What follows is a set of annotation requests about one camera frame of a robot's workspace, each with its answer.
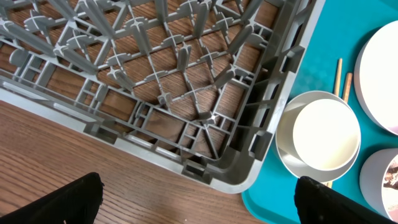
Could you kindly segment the brown food scrap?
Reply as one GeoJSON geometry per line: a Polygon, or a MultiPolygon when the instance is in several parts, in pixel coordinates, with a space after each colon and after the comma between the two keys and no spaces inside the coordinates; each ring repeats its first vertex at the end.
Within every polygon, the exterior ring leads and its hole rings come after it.
{"type": "Polygon", "coordinates": [[[383,186],[397,190],[397,162],[388,167],[383,180],[383,186]]]}

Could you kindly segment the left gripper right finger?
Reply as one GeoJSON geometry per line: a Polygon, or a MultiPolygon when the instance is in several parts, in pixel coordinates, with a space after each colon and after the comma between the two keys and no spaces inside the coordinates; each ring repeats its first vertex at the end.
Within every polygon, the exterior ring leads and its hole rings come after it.
{"type": "Polygon", "coordinates": [[[395,224],[307,176],[298,179],[294,202],[301,224],[395,224]]]}

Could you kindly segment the small white bowl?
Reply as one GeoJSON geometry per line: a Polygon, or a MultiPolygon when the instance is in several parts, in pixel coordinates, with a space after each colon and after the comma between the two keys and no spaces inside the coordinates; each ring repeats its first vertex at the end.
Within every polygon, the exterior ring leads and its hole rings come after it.
{"type": "Polygon", "coordinates": [[[397,222],[397,190],[383,186],[392,162],[397,162],[397,148],[383,149],[369,156],[361,168],[359,185],[365,201],[375,211],[397,222]]]}

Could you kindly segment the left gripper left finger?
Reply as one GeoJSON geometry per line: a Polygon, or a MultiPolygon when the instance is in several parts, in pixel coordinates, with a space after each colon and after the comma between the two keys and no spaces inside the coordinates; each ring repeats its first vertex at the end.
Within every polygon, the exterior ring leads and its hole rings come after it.
{"type": "Polygon", "coordinates": [[[100,175],[90,172],[44,197],[1,217],[1,223],[87,223],[103,202],[100,175]]]}

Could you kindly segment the white cup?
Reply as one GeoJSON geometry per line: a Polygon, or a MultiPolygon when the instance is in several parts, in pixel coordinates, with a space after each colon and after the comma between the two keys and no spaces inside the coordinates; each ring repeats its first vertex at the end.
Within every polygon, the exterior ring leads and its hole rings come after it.
{"type": "Polygon", "coordinates": [[[361,131],[355,114],[343,103],[315,100],[297,115],[292,130],[294,149],[308,166],[335,170],[355,155],[361,131]]]}

